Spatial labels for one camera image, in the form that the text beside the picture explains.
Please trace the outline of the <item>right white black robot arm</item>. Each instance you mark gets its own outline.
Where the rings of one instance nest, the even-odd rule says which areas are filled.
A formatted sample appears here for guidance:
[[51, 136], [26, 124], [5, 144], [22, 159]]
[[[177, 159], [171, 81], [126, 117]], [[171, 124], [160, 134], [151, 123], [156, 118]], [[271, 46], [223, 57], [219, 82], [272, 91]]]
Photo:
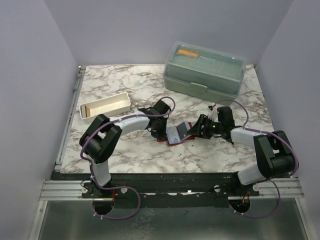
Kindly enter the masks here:
[[222, 138], [228, 143], [254, 149], [256, 162], [232, 174], [230, 191], [236, 196], [247, 192], [248, 185], [291, 174], [298, 166], [283, 131], [267, 132], [236, 126], [229, 106], [213, 108], [209, 116], [201, 114], [188, 134], [203, 139]]

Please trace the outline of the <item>red leather card holder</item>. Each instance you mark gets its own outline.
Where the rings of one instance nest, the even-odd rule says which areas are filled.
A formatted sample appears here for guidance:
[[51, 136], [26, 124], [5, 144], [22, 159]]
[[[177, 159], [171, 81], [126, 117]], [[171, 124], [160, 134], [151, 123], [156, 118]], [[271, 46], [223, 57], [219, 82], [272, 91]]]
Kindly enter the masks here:
[[166, 128], [165, 142], [168, 146], [180, 145], [185, 141], [194, 140], [195, 137], [191, 134], [188, 134], [188, 131], [191, 129], [192, 124], [188, 121], [184, 121], [177, 126], [170, 126]]

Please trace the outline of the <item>black VIP credit card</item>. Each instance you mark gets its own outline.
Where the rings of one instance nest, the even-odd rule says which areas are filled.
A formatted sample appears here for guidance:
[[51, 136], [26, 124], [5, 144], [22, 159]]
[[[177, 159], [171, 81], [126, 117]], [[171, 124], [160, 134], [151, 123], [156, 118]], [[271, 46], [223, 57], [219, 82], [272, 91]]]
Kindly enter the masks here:
[[188, 134], [188, 131], [190, 129], [190, 125], [188, 121], [182, 122], [176, 127], [176, 129], [181, 141], [184, 141], [185, 139], [191, 136], [190, 134]]

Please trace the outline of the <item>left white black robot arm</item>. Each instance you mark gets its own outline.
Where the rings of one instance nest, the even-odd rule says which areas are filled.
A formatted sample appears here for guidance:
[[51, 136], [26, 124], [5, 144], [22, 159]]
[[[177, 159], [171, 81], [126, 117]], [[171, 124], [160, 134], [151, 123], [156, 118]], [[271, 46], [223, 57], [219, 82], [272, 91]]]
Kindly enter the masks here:
[[164, 141], [169, 115], [176, 103], [171, 97], [160, 98], [154, 106], [139, 108], [136, 112], [119, 117], [99, 114], [79, 140], [80, 157], [89, 162], [93, 191], [101, 198], [111, 191], [111, 174], [108, 160], [112, 156], [121, 136], [148, 130], [151, 136]]

